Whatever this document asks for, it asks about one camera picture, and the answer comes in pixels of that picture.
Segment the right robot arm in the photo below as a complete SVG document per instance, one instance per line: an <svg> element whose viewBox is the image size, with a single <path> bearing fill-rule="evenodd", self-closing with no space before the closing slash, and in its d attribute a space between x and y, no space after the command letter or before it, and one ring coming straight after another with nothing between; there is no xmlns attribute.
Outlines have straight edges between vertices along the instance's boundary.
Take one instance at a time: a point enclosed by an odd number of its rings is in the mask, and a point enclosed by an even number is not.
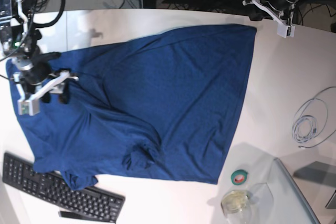
<svg viewBox="0 0 336 224"><path fill-rule="evenodd" d="M59 52L42 53L37 45L41 40L40 29L55 25L63 15L66 0L60 0L57 16L50 22L34 22L43 0L1 0L1 61L12 60L18 69L14 75L3 76L23 88L23 98L32 98L43 84L51 84L68 69L52 70L50 61L59 59Z"/></svg>

